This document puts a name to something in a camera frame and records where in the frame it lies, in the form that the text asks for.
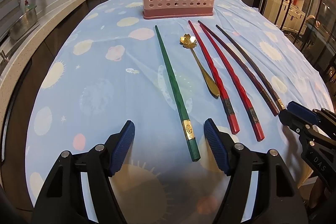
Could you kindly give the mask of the black framed glass door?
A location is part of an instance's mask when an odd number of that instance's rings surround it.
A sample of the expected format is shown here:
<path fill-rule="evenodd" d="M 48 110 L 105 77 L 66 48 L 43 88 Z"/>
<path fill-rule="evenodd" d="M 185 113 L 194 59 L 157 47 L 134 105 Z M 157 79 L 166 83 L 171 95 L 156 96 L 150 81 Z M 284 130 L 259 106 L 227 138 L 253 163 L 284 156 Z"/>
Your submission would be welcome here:
<path fill-rule="evenodd" d="M 260 0 L 259 9 L 335 84 L 335 0 Z"/>

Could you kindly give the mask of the gold flower spoon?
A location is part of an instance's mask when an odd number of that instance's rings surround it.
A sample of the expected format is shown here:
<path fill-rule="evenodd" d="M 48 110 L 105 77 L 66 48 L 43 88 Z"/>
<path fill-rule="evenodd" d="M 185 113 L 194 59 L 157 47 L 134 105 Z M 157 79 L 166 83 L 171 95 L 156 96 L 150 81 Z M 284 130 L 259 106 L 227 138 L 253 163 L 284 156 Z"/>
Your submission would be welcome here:
<path fill-rule="evenodd" d="M 201 74 L 203 76 L 203 79 L 207 85 L 209 92 L 214 98 L 219 98 L 220 91 L 218 86 L 216 85 L 212 77 L 204 69 L 203 65 L 201 64 L 201 62 L 197 57 L 197 54 L 194 51 L 194 48 L 197 46 L 197 38 L 191 36 L 190 34 L 184 34 L 183 36 L 180 37 L 180 44 L 183 46 L 183 48 L 187 48 L 191 51 L 195 61 L 197 62 L 199 69 L 201 70 Z"/>

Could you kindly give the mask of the steel pot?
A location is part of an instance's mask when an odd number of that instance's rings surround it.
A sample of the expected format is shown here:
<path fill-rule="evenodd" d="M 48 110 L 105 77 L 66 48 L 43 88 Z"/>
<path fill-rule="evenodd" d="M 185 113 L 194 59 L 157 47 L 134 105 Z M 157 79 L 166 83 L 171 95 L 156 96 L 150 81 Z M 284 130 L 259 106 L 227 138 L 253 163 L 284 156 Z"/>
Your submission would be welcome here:
<path fill-rule="evenodd" d="M 36 6 L 27 10 L 15 23 L 9 28 L 9 35 L 12 40 L 19 40 L 31 27 L 38 21 Z"/>

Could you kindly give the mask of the light blue patterned tablecloth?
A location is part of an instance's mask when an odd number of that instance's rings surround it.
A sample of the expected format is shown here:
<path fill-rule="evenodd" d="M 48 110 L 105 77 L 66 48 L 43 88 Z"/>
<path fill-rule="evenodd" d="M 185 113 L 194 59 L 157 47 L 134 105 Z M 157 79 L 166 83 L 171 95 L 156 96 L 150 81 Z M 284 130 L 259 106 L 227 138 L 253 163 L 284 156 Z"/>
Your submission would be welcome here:
<path fill-rule="evenodd" d="M 242 0 L 215 0 L 207 17 L 146 20 L 142 0 L 109 0 L 74 29 L 38 91 L 26 143 L 26 181 L 32 202 L 58 155 L 89 151 L 135 125 L 132 147 L 111 184 L 129 223 L 211 223 L 229 178 L 205 139 L 211 118 L 229 132 L 214 98 L 180 37 L 200 20 L 218 24 L 256 63 L 284 104 L 332 109 L 319 73 L 270 21 Z M 192 161 L 154 26 L 163 39 L 201 158 Z"/>

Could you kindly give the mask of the brown chopstick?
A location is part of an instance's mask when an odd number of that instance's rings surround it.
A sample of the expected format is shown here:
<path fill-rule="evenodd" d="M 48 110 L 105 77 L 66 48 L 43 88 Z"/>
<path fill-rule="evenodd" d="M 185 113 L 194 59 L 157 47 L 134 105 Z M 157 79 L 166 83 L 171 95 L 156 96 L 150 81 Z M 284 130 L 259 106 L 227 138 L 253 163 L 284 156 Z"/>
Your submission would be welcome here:
<path fill-rule="evenodd" d="M 279 110 L 284 110 L 285 106 L 284 106 L 282 100 L 280 99 L 280 97 L 278 96 L 278 94 L 276 93 L 276 91 L 274 90 L 274 88 L 272 87 L 272 85 L 270 84 L 270 82 L 267 80 L 267 78 L 265 77 L 265 75 L 262 73 L 262 71 L 260 71 L 259 67 L 255 64 L 255 62 L 246 53 L 246 51 L 244 51 L 242 49 L 242 47 L 240 47 L 238 45 L 238 43 L 236 43 L 236 41 L 234 39 L 232 39 L 232 37 L 230 35 L 228 35 L 218 24 L 216 25 L 216 28 L 223 35 L 226 36 L 226 38 L 237 48 L 237 50 L 244 56 L 244 58 L 249 63 L 249 65 L 254 69 L 254 71 L 257 73 L 258 77 L 260 78 L 260 80 L 265 85 L 267 91 L 269 92 L 269 94 L 273 98 L 273 100 L 274 100 L 276 106 L 278 107 L 278 109 Z"/>

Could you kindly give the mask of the green chopstick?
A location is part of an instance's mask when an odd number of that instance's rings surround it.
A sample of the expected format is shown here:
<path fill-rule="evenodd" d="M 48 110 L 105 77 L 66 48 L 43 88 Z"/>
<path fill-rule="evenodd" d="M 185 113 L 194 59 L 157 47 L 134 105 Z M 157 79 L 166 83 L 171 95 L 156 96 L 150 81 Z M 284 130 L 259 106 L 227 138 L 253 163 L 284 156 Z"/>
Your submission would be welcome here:
<path fill-rule="evenodd" d="M 199 149 L 198 149 L 198 145 L 197 145 L 197 141 L 195 139 L 195 134 L 194 134 L 194 130 L 187 112 L 187 109 L 185 107 L 184 101 L 183 101 L 183 97 L 181 95 L 181 91 L 179 89 L 174 71 L 173 71 L 173 67 L 171 66 L 171 62 L 169 59 L 169 56 L 167 54 L 165 45 L 163 43 L 163 39 L 161 37 L 161 34 L 159 32 L 159 28 L 157 25 L 154 26 L 155 28 L 155 32 L 158 38 L 158 42 L 159 42 L 159 46 L 161 49 L 161 53 L 162 53 L 162 57 L 163 57 L 163 61 L 165 63 L 165 67 L 167 70 L 167 75 L 170 81 L 170 86 L 171 89 L 173 91 L 173 96 L 175 99 L 175 103 L 177 105 L 177 110 L 178 110 L 178 114 L 179 114 L 179 118 L 181 121 L 181 125 L 183 128 L 183 132 L 185 134 L 185 138 L 186 138 L 186 143 L 187 143 L 187 147 L 189 149 L 189 153 L 191 156 L 191 160 L 192 161 L 198 161 L 201 158 L 201 155 L 199 153 Z"/>

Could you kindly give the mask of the green dish soap bottle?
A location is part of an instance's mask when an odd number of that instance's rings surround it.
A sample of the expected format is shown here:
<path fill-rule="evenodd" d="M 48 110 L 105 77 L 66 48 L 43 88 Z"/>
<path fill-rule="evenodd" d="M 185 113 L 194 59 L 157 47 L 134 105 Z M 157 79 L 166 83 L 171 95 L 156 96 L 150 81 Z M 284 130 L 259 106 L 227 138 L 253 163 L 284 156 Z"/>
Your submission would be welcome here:
<path fill-rule="evenodd" d="M 29 3 L 28 0 L 25 0 L 25 12 L 35 9 L 36 6 Z"/>

